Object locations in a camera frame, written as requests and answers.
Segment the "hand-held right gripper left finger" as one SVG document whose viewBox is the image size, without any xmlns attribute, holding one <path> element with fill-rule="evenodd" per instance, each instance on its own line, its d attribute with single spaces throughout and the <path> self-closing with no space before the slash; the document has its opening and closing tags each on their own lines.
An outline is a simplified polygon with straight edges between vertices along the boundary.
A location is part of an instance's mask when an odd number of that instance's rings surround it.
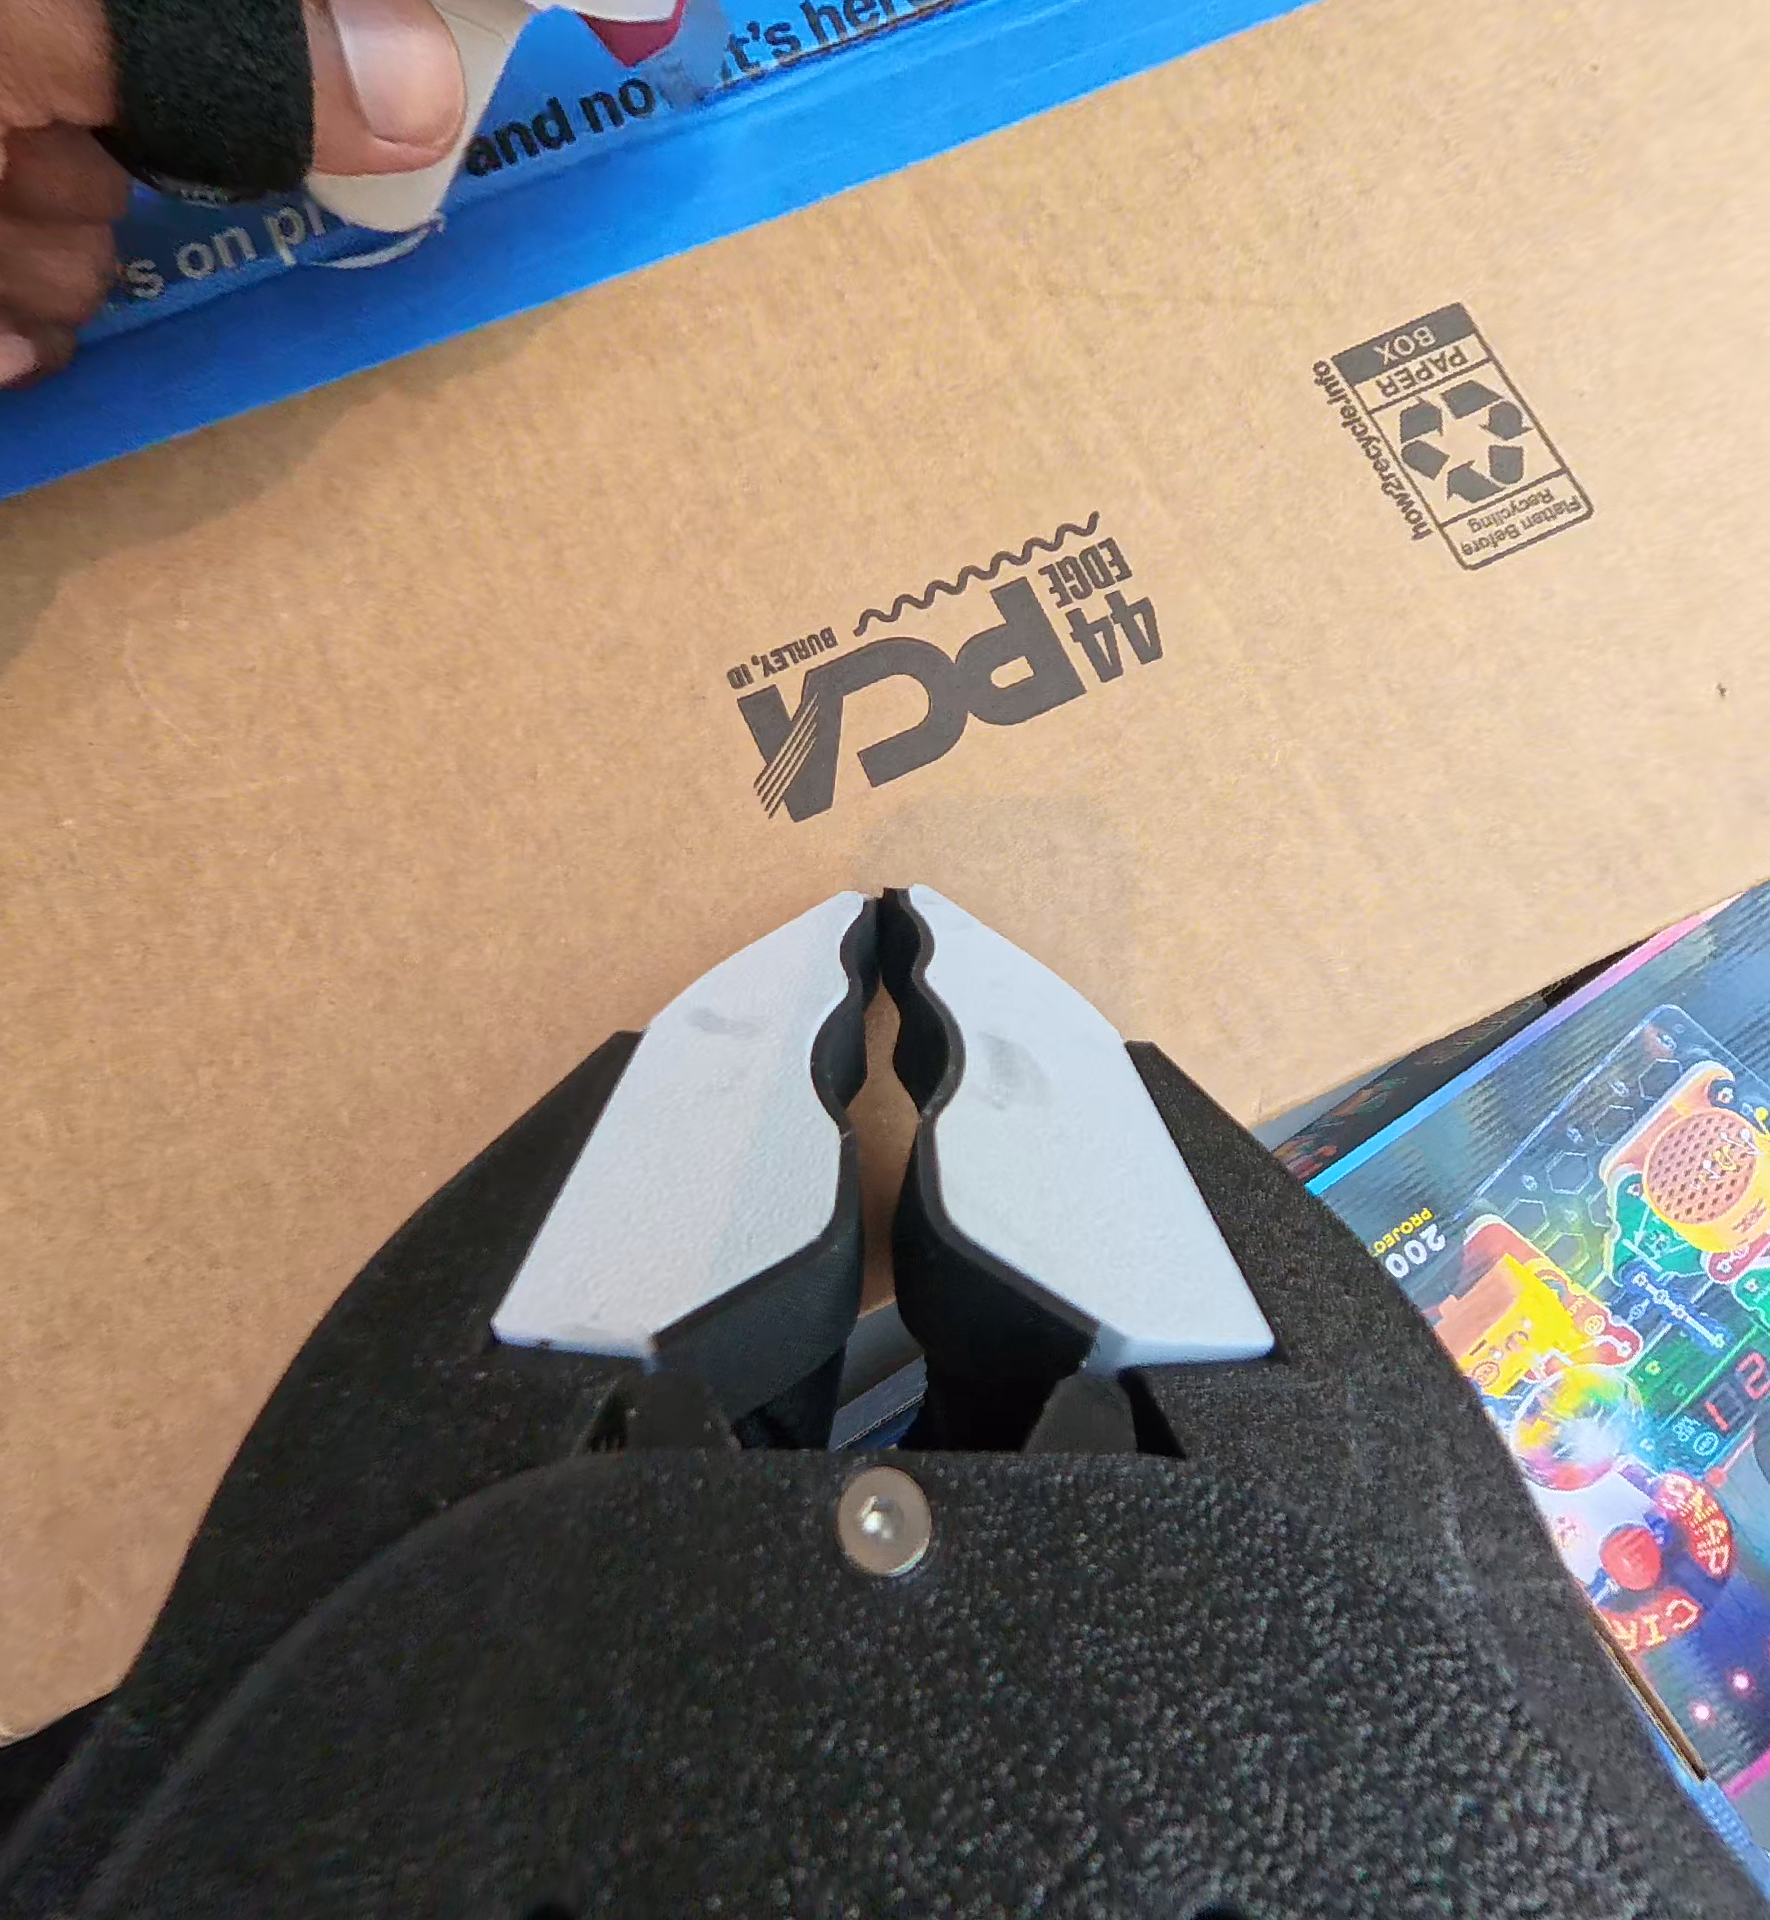
<svg viewBox="0 0 1770 1920">
<path fill-rule="evenodd" d="M 838 893 L 635 1036 L 491 1318 L 500 1346 L 700 1380 L 740 1436 L 826 1450 L 866 1251 L 849 1119 L 876 903 Z"/>
</svg>

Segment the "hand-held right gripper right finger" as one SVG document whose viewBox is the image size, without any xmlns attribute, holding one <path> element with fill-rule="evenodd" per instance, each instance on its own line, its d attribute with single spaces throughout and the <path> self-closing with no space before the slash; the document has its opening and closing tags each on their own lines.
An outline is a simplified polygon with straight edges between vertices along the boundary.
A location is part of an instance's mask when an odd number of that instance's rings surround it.
<svg viewBox="0 0 1770 1920">
<path fill-rule="evenodd" d="M 1275 1333 L 1115 1025 L 926 884 L 880 976 L 917 1124 L 892 1216 L 926 1388 L 909 1450 L 1022 1450 L 1069 1380 L 1273 1355 Z"/>
</svg>

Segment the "cardboard box with blue tape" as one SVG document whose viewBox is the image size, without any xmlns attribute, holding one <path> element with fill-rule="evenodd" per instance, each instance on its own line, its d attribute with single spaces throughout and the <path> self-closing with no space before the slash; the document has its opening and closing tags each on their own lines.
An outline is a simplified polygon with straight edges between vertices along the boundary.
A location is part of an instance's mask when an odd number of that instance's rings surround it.
<svg viewBox="0 0 1770 1920">
<path fill-rule="evenodd" d="M 1770 4 L 1314 4 L 0 504 L 0 1745 L 832 893 L 1252 1119 L 1762 877 Z"/>
</svg>

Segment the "person's left hand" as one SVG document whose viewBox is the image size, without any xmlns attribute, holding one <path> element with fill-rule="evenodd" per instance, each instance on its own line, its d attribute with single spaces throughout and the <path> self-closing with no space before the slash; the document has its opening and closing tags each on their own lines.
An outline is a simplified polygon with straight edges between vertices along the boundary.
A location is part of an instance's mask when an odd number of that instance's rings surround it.
<svg viewBox="0 0 1770 1920">
<path fill-rule="evenodd" d="M 303 4 L 313 164 L 409 174 L 463 138 L 466 86 L 430 4 Z M 116 281 L 130 180 L 95 133 L 118 84 L 101 4 L 0 4 L 0 389 L 63 370 Z"/>
</svg>

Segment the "colourful toy kit box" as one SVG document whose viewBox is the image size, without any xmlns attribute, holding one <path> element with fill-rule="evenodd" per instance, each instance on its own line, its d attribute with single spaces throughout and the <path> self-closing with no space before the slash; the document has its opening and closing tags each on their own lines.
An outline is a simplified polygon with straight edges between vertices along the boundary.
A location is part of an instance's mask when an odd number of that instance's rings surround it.
<svg viewBox="0 0 1770 1920">
<path fill-rule="evenodd" d="M 1472 1383 L 1689 1754 L 1760 1787 L 1770 880 L 1265 1138 Z"/>
</svg>

